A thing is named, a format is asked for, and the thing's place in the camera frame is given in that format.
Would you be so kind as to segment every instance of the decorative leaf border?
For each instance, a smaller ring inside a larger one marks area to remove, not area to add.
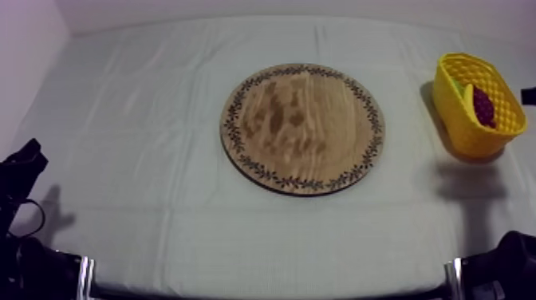
[[[380,121],[380,112],[376,108],[372,101],[372,98],[364,92],[360,85],[353,79],[346,77],[343,73],[338,71],[320,67],[316,65],[293,65],[282,69],[273,67],[270,69],[261,71],[257,75],[254,75],[250,79],[247,79],[242,83],[240,89],[234,93],[234,98],[227,109],[227,116],[223,123],[225,134],[229,136],[231,141],[231,150],[236,152],[238,162],[244,169],[252,171],[259,180],[272,181],[277,184],[281,189],[283,188],[295,188],[295,189],[311,189],[313,191],[336,191],[351,184],[357,183],[361,180],[366,172],[373,167],[373,160],[380,155],[378,148],[383,144],[384,132],[383,122]],[[337,178],[331,179],[327,182],[323,180],[302,180],[299,177],[280,177],[276,171],[267,169],[263,164],[255,162],[250,156],[244,155],[245,144],[242,141],[242,136],[239,126],[236,125],[238,120],[238,114],[242,109],[242,101],[246,97],[246,93],[254,86],[260,85],[263,81],[269,80],[272,77],[283,75],[297,75],[303,72],[307,72],[311,75],[320,75],[322,77],[332,77],[336,79],[344,80],[346,87],[352,90],[356,99],[363,101],[363,107],[367,111],[367,119],[370,122],[371,130],[374,132],[374,136],[369,141],[365,153],[362,155],[362,164],[354,164],[351,169],[344,171]]]

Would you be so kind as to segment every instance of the black cable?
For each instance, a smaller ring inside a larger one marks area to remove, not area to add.
[[[38,233],[41,229],[43,229],[43,227],[45,226],[45,222],[46,222],[46,215],[45,215],[45,211],[43,210],[43,207],[41,207],[41,205],[39,205],[39,203],[37,203],[35,200],[32,200],[32,199],[25,199],[23,201],[21,201],[21,205],[23,204],[28,204],[28,203],[31,203],[33,205],[35,205],[37,208],[39,208],[39,211],[41,212],[41,223],[39,224],[39,227],[30,232],[30,233],[27,233],[25,235],[21,235],[21,236],[18,236],[18,235],[14,235],[12,234],[11,232],[7,231],[7,233],[17,239],[24,239],[24,238],[27,238],[31,235],[34,235],[36,233]]]

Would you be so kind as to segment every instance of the wooden round board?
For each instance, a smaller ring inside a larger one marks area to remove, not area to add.
[[[356,80],[321,65],[276,65],[247,78],[223,109],[231,162],[255,183],[324,195],[361,180],[384,143],[383,115]]]

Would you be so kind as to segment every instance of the white wall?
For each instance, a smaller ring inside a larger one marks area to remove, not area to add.
[[[53,0],[0,0],[0,160],[68,39]]]
[[[536,46],[535,0],[57,0],[69,28],[88,33],[145,22],[308,14],[438,26]]]

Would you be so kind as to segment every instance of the plastic basket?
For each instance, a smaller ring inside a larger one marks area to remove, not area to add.
[[[495,107],[497,128],[483,126],[476,119],[452,79],[483,90]],[[447,53],[439,59],[435,73],[435,108],[447,127],[454,149],[465,156],[488,157],[526,129],[526,117],[514,95],[495,67],[465,53]]]

